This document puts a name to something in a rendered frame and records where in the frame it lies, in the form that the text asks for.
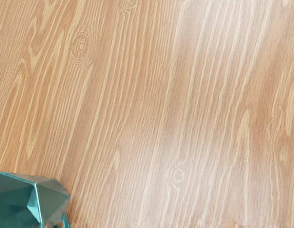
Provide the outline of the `teal faceted mug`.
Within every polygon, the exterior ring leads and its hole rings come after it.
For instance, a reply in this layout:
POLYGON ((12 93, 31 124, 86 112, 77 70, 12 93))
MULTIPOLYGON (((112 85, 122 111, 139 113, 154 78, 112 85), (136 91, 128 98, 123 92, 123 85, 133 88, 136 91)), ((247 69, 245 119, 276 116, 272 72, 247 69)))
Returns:
POLYGON ((0 171, 0 228, 71 228, 69 199, 56 179, 0 171))

